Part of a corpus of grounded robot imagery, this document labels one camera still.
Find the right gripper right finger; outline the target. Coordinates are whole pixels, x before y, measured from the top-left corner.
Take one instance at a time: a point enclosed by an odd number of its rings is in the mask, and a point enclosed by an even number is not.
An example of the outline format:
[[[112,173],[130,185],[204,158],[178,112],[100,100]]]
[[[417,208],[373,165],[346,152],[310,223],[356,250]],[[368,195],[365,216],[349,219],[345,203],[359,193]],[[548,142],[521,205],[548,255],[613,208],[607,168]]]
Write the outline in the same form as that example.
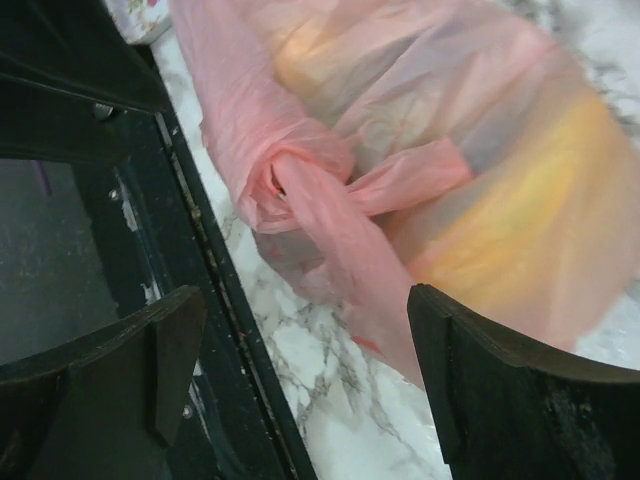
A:
[[[635,479],[639,374],[489,320],[428,285],[408,316],[456,479]]]

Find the pink plastic grocery bag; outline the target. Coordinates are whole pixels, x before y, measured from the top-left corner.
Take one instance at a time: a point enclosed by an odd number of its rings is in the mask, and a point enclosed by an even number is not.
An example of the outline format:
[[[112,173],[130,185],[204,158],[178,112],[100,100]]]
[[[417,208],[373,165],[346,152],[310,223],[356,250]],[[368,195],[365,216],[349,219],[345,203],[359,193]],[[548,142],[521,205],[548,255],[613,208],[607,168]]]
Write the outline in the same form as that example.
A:
[[[258,250],[416,385],[410,288],[572,347],[639,271],[639,157],[574,56],[489,1],[173,1]]]

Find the black mounting rail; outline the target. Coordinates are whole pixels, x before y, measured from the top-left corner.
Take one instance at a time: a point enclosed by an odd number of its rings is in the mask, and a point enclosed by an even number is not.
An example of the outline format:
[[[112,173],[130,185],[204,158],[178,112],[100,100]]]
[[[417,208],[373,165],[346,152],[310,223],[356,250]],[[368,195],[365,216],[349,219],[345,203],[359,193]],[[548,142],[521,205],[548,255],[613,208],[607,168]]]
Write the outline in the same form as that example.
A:
[[[1,367],[181,286],[206,321],[159,479],[312,479],[150,50],[100,1],[1,5]]]

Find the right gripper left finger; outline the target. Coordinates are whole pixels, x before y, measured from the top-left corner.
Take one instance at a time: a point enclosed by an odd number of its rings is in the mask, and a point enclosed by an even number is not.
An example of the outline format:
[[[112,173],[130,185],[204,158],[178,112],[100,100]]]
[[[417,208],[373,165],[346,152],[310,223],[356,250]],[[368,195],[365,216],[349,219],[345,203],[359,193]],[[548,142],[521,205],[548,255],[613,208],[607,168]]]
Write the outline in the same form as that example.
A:
[[[159,479],[206,305],[181,286],[89,335],[1,367],[4,479]]]

